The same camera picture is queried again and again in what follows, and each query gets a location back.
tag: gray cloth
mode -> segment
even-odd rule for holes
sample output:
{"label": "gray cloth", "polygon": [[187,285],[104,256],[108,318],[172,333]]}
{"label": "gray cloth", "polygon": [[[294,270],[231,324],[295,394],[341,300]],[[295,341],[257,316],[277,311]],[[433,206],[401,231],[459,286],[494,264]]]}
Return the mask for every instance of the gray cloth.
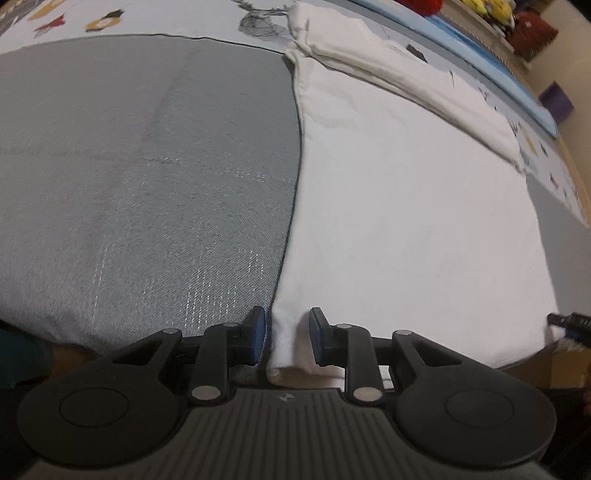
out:
{"label": "gray cloth", "polygon": [[102,37],[0,77],[0,319],[103,353],[269,306],[300,159],[281,55]]}
{"label": "gray cloth", "polygon": [[591,315],[591,232],[532,175],[527,188],[559,313]]}

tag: yellow plush toy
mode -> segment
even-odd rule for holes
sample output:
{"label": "yellow plush toy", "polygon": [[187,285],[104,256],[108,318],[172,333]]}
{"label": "yellow plush toy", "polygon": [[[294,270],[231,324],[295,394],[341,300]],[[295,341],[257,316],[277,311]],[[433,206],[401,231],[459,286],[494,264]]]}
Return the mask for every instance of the yellow plush toy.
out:
{"label": "yellow plush toy", "polygon": [[513,9],[505,0],[462,0],[462,2],[493,26],[501,27],[500,30],[503,32],[515,28]]}
{"label": "yellow plush toy", "polygon": [[488,15],[488,10],[484,6],[484,2],[482,0],[462,0],[464,5],[466,5],[470,10],[474,13],[477,13],[481,17],[485,17]]}
{"label": "yellow plush toy", "polygon": [[513,10],[505,0],[485,0],[485,6],[488,14],[501,25],[510,27],[513,24]]}

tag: red plush toy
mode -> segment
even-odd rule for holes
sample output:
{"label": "red plush toy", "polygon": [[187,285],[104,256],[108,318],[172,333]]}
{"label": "red plush toy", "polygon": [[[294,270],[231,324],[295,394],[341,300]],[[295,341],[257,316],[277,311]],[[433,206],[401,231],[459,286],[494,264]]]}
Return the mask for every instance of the red plush toy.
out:
{"label": "red plush toy", "polygon": [[424,17],[435,15],[441,10],[443,0],[397,0],[399,4],[404,5],[413,12]]}

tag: white cloth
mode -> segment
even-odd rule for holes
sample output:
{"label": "white cloth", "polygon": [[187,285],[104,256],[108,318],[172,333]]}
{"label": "white cloth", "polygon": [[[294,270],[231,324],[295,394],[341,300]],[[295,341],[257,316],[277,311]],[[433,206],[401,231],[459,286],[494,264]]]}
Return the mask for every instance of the white cloth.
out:
{"label": "white cloth", "polygon": [[314,364],[314,306],[331,324],[413,330],[493,367],[543,348],[556,300],[525,177],[416,103],[302,50],[290,58],[303,157],[269,379],[343,385],[340,368]]}
{"label": "white cloth", "polygon": [[431,67],[399,44],[381,40],[362,20],[331,8],[297,2],[290,8],[289,24],[295,44],[285,54],[294,63],[297,55],[307,55],[409,98],[523,171],[519,144],[506,118],[458,75]]}

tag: beige wall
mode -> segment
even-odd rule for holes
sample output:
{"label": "beige wall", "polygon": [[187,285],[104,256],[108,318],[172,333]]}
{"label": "beige wall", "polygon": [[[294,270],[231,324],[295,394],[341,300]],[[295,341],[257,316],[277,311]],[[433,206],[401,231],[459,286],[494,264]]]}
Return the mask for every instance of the beige wall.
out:
{"label": "beige wall", "polygon": [[532,61],[527,82],[539,94],[556,81],[574,105],[560,124],[588,192],[591,192],[591,24],[566,0],[554,0],[543,13],[558,37]]}

